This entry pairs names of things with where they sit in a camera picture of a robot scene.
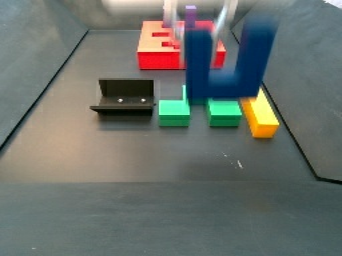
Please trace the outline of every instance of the red block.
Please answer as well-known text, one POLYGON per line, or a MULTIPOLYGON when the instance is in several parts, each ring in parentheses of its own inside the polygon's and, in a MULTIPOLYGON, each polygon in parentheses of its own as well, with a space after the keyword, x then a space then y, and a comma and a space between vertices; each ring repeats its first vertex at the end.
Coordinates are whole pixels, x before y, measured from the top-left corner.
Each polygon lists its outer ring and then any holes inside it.
MULTIPOLYGON (((212 21, 196 21, 196 27, 212 30, 212 21)), ((163 28, 163 21, 144 21, 137 46, 137 64, 140 69, 184 69, 180 63, 180 44, 173 37, 173 31, 163 28)), ((225 48, 217 42, 216 56, 212 68, 224 64, 225 48)))

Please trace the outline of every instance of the dark gray floor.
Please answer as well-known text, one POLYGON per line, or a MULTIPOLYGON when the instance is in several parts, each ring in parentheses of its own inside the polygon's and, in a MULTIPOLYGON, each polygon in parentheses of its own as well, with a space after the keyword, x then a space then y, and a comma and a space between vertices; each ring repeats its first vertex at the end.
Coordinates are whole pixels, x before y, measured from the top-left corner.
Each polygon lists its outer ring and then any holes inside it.
POLYGON ((0 0, 0 147, 86 27, 54 0, 0 0))
POLYGON ((1 184, 0 254, 336 256, 340 199, 319 182, 1 184))
POLYGON ((342 181, 342 10, 322 0, 291 0, 272 12, 280 25, 264 84, 316 176, 342 181))
POLYGON ((188 129, 88 109, 97 77, 156 77, 180 97, 183 71, 137 71, 137 37, 89 33, 1 151, 0 255, 339 255, 340 186, 314 181, 283 125, 259 141, 200 108, 188 129))
MULTIPOLYGON (((98 78, 155 79, 156 98, 180 97, 183 71, 140 71, 139 31, 92 31, 57 75, 0 155, 2 182, 308 181, 314 180, 280 125, 272 140, 239 128, 209 128, 201 106, 189 128, 159 128, 151 121, 100 119, 98 78)), ((228 61, 236 58, 228 41, 228 61)))

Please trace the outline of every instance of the purple block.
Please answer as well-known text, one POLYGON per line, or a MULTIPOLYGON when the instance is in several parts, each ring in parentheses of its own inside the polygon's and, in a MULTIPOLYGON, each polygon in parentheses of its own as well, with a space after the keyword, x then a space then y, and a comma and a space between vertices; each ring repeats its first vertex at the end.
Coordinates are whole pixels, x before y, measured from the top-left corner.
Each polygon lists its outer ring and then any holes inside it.
POLYGON ((185 28, 195 28, 196 23, 196 6, 185 6, 185 28))

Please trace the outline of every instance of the orange block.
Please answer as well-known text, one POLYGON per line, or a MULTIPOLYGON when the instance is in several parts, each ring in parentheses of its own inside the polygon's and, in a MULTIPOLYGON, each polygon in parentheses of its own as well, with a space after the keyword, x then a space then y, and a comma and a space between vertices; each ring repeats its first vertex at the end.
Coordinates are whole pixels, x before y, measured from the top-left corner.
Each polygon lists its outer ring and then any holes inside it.
POLYGON ((263 90, 259 90, 256 98, 240 99, 240 104, 249 125, 252 137, 272 138, 279 127, 279 122, 263 90))
MULTIPOLYGON (((213 28, 212 21, 196 21, 196 27, 213 28)), ((137 45, 137 64, 140 69, 184 69, 180 63, 180 43, 173 37, 171 28, 163 28, 163 21, 144 21, 137 45)), ((225 48, 221 41, 212 68, 221 68, 224 64, 225 48)))

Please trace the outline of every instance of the toy block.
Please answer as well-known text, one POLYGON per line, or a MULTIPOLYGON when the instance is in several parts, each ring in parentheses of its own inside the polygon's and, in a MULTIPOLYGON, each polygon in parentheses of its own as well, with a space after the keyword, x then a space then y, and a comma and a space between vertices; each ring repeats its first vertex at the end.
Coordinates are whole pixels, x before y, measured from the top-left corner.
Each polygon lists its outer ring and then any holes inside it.
POLYGON ((259 90, 256 98, 241 99, 240 104, 249 125, 252 137, 272 138, 279 127, 279 122, 263 90, 259 90))
POLYGON ((196 6, 185 6, 185 28, 195 28, 196 24, 196 6))
POLYGON ((209 126, 239 126, 241 112, 237 101, 208 99, 207 116, 209 126))
POLYGON ((276 22, 247 19, 235 69, 209 70, 212 38, 205 29, 185 30, 185 81, 189 103, 205 98, 255 97, 271 52, 276 22))
MULTIPOLYGON (((196 28, 212 30, 212 21, 196 21, 196 28)), ((180 63, 180 42, 175 39, 173 30, 163 27, 163 21, 144 21, 137 45, 137 65, 140 69, 184 69, 180 63)), ((225 58, 225 48, 217 43, 212 68, 221 68, 225 58)))
POLYGON ((189 125, 189 105, 184 85, 181 89, 181 100, 159 101, 159 126, 189 125))

